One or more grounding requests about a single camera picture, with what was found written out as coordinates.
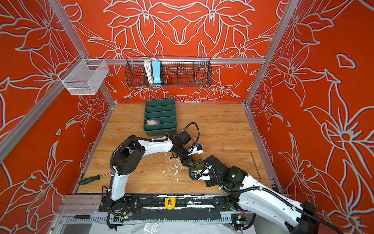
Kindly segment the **green striped sock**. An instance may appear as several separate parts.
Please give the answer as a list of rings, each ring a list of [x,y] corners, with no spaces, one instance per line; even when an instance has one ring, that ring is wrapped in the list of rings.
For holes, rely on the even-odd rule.
[[[194,160],[192,170],[193,171],[199,171],[204,169],[206,166],[203,164],[203,159]]]

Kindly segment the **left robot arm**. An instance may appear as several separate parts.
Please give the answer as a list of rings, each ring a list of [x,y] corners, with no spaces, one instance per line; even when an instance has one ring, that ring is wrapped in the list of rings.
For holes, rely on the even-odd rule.
[[[202,145],[198,143],[200,129],[195,122],[189,123],[179,134],[165,134],[161,138],[148,139],[129,136],[112,153],[110,159],[111,180],[106,192],[108,214],[107,226],[117,230],[118,225],[110,222],[111,216],[122,217],[129,213],[129,205],[125,203],[125,188],[129,175],[137,168],[141,159],[148,155],[171,152],[183,166],[191,167],[193,155],[202,153]]]

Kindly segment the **green compartment tray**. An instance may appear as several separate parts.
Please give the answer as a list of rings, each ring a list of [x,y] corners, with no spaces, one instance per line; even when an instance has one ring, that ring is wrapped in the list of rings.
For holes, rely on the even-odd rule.
[[[161,120],[159,125],[147,125],[147,120]],[[176,134],[177,115],[175,99],[155,99],[145,103],[144,126],[147,136],[163,136],[165,134]]]

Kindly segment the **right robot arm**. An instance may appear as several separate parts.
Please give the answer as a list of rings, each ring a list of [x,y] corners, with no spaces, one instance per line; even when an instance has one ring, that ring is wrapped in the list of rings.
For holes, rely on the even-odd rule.
[[[261,184],[239,167],[227,167],[213,155],[203,161],[190,163],[188,167],[190,179],[204,180],[207,187],[217,185],[227,193],[233,209],[252,212],[254,216],[278,225],[289,234],[317,234],[321,224],[338,234],[342,232],[318,218],[312,203],[289,199]]]

